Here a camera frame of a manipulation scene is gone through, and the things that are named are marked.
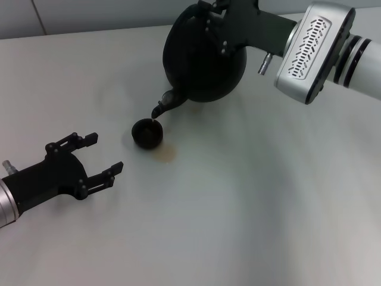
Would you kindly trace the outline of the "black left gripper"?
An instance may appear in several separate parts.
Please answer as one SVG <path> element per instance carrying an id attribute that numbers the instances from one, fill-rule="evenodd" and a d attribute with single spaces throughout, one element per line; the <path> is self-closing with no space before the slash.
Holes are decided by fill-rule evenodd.
<path id="1" fill-rule="evenodd" d="M 123 170 L 123 162 L 87 178 L 81 162 L 73 151 L 90 147 L 98 142 L 98 134 L 84 137 L 76 132 L 46 146 L 43 161 L 3 178 L 10 190 L 19 214 L 58 196 L 70 195 L 84 200 L 89 195 L 111 188 L 115 177 Z"/>

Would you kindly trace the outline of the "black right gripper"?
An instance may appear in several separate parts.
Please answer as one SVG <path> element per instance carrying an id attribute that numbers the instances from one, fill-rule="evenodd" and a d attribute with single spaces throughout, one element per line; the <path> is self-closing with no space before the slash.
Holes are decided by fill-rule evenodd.
<path id="1" fill-rule="evenodd" d="M 202 9 L 221 14 L 223 19 L 207 19 L 207 38 L 222 56 L 250 46 L 282 57 L 296 22 L 260 10 L 258 1 L 198 1 Z"/>

